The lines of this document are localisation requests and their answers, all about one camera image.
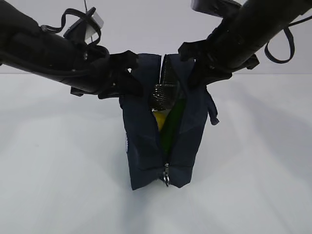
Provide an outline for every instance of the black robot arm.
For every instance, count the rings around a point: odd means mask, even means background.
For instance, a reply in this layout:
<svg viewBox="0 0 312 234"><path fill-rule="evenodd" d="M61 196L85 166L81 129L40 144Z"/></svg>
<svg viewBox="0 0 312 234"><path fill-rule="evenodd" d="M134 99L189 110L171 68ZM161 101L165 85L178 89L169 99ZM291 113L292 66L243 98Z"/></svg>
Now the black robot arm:
<svg viewBox="0 0 312 234"><path fill-rule="evenodd" d="M80 19L61 37L57 33L65 27L67 15ZM95 15L95 8L86 14L67 9L60 28L39 27L35 20L0 0L0 64L69 85L77 96L92 94L104 99L122 93L142 95L140 83L128 72L137 67L137 55L131 51L110 55L99 46L101 30ZM89 27L97 32L98 39L87 44Z"/></svg>
<svg viewBox="0 0 312 234"><path fill-rule="evenodd" d="M265 52L277 63L291 60L294 41L289 27L295 25L291 24L293 20L312 8L312 0L247 0L243 6L233 0L193 0L192 7L224 18L207 39L185 42L179 48L182 60L196 59L189 79L189 85L196 87L229 79L233 72L243 68L253 69L259 64L255 52L282 30L290 41L290 59L275 59L268 46Z"/></svg>

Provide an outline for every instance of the black wire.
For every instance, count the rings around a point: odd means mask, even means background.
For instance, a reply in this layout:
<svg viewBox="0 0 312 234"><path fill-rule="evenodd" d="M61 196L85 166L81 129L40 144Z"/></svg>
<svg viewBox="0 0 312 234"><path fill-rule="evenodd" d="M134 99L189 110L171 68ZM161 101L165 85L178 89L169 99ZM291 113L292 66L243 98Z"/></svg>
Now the black wire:
<svg viewBox="0 0 312 234"><path fill-rule="evenodd" d="M290 46L290 49L291 49L291 56L290 56L289 59L287 59L287 60L279 60L279 59L275 58L269 51L269 43L270 42L267 43L267 45L266 45L266 47L264 49L265 55L268 57L268 59L271 60L272 62L280 63L280 64L288 63L289 61L291 61L293 59L293 57L294 57L294 54L295 54L295 44L294 44L293 34L292 34L292 32L290 31L289 28L292 27L292 26L295 26L295 25L307 22L309 20L312 20L312 16L309 16L309 17L307 17L305 19L302 19L302 20L290 23L284 29L285 35L286 35L286 37L288 39L289 46Z"/></svg>
<svg viewBox="0 0 312 234"><path fill-rule="evenodd" d="M312 20L312 16L307 17L307 18L302 19L302 20L299 20L299 21L296 21L296 22L294 22L294 23L291 23L291 24L288 25L288 27L292 27L292 26L295 26L295 25L297 25L297 24L307 22L308 20Z"/></svg>
<svg viewBox="0 0 312 234"><path fill-rule="evenodd" d="M87 1L86 0L83 0L84 1L84 7L86 9L86 13L88 12L88 7L87 7Z"/></svg>

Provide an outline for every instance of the metal zipper slider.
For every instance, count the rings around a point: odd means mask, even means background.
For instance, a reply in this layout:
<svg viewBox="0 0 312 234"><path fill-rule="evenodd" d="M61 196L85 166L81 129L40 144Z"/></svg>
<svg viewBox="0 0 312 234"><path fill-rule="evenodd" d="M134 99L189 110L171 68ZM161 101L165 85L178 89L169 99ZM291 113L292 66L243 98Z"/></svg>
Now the metal zipper slider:
<svg viewBox="0 0 312 234"><path fill-rule="evenodd" d="M170 180L169 180L169 163L165 164L165 171L164 171L164 181L167 187L170 185Z"/></svg>

